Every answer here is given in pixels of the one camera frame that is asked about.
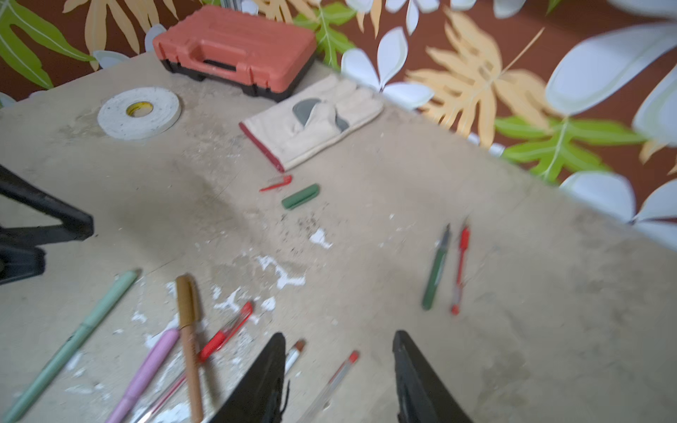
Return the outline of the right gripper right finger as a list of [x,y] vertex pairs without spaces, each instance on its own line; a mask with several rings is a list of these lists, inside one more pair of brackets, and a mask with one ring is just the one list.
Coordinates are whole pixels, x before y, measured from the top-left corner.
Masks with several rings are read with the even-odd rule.
[[392,351],[399,422],[472,423],[406,331],[395,333]]

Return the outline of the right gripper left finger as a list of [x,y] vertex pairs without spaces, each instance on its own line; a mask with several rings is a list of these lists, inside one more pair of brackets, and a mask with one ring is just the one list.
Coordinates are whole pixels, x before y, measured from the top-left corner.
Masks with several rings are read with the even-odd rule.
[[282,422],[285,363],[286,339],[276,332],[209,422]]

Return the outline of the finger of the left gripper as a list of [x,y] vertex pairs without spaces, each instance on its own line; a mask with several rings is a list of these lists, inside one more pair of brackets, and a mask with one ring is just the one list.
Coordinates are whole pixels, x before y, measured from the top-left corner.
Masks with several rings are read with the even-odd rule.
[[59,220],[58,225],[1,228],[1,283],[40,276],[45,271],[42,245],[84,241],[94,234],[93,217],[39,190],[8,168],[1,168],[1,196]]

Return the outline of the dark green pen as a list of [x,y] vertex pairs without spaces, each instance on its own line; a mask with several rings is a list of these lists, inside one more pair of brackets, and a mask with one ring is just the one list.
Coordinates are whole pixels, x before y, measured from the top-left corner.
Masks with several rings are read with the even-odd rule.
[[435,294],[437,293],[437,287],[439,286],[440,279],[444,271],[444,265],[450,246],[450,240],[451,240],[451,225],[448,224],[444,229],[442,239],[437,247],[437,252],[435,252],[435,258],[431,266],[430,275],[428,277],[428,284],[426,285],[426,289],[421,301],[421,306],[424,310],[432,309]]

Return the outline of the dark green pen cap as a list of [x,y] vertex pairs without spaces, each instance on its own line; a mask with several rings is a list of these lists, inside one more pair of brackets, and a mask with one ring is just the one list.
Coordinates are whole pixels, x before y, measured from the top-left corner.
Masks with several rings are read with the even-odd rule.
[[318,184],[312,184],[307,188],[300,190],[289,197],[284,198],[281,201],[282,206],[286,210],[292,210],[303,204],[310,202],[310,200],[317,197],[320,193],[320,186]]

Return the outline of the red pen cap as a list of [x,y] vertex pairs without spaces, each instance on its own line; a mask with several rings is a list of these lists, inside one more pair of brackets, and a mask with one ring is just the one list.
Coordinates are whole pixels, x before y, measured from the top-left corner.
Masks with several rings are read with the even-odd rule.
[[290,174],[284,174],[283,176],[276,177],[268,182],[264,188],[260,189],[260,192],[267,192],[270,190],[277,190],[279,188],[285,187],[292,183],[293,177]]

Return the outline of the white brown-capped marker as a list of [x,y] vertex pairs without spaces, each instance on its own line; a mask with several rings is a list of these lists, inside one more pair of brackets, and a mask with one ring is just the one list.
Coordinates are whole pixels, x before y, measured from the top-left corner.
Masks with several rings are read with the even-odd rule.
[[296,361],[301,357],[301,354],[303,353],[304,348],[306,347],[306,340],[305,339],[299,339],[294,343],[294,345],[290,348],[290,350],[287,353],[286,361],[285,361],[285,374],[287,375],[291,368],[294,366]]

